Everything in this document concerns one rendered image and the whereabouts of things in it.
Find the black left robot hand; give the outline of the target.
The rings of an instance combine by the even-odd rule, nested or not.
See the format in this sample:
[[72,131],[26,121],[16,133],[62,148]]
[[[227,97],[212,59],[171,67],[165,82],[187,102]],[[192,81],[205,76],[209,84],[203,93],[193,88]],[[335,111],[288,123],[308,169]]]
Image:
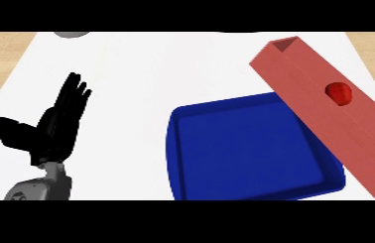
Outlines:
[[91,93],[81,76],[72,72],[37,126],[0,117],[0,143],[29,153],[32,166],[45,162],[62,163],[69,157]]

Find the grey round object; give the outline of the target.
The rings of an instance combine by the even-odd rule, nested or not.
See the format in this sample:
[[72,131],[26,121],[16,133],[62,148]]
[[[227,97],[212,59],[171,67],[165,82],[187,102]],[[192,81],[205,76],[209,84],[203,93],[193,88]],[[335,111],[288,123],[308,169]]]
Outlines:
[[65,39],[73,39],[84,36],[88,32],[54,32],[54,34]]

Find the red cardboard box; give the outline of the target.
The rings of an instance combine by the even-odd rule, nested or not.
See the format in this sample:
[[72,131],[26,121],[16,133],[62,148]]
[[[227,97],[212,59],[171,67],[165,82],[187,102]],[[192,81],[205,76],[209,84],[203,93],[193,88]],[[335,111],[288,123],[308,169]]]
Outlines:
[[[267,42],[251,67],[375,196],[375,100],[298,37]],[[332,82],[351,89],[344,106],[324,94]]]

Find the blue tray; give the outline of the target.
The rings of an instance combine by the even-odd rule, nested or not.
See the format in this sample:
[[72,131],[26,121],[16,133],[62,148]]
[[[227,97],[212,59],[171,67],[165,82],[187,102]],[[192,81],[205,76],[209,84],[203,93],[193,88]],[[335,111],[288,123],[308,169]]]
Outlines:
[[271,92],[175,108],[165,157],[177,200],[295,200],[345,187],[339,161]]

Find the red tomato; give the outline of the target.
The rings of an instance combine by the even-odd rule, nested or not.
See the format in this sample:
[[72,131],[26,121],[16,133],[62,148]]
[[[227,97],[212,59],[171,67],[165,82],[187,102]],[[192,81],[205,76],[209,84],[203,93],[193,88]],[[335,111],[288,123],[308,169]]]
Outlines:
[[342,82],[332,82],[324,87],[324,94],[338,106],[344,106],[351,102],[351,89]]

